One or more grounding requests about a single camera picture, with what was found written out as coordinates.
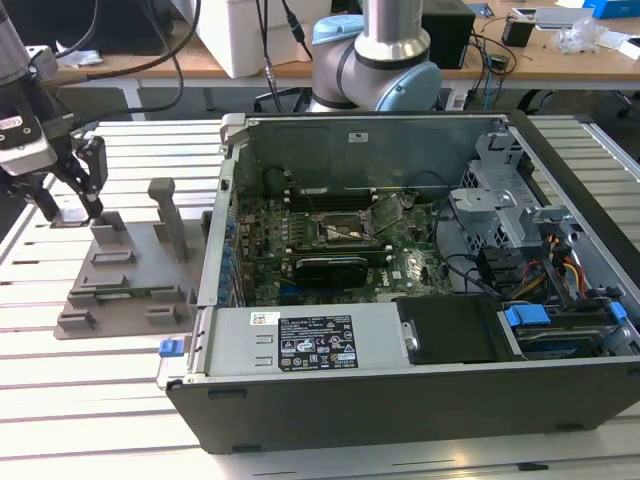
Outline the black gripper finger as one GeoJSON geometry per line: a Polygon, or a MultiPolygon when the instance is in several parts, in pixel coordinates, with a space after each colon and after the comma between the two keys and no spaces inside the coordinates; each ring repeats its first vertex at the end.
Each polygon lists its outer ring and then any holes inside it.
{"type": "Polygon", "coordinates": [[[108,179],[106,144],[101,136],[71,139],[70,178],[69,185],[88,218],[99,217],[104,209],[99,195],[108,179]]]}
{"type": "Polygon", "coordinates": [[[47,221],[53,221],[59,207],[44,187],[44,173],[27,173],[13,176],[6,171],[1,172],[1,193],[8,198],[21,198],[27,203],[36,205],[47,221]]]}

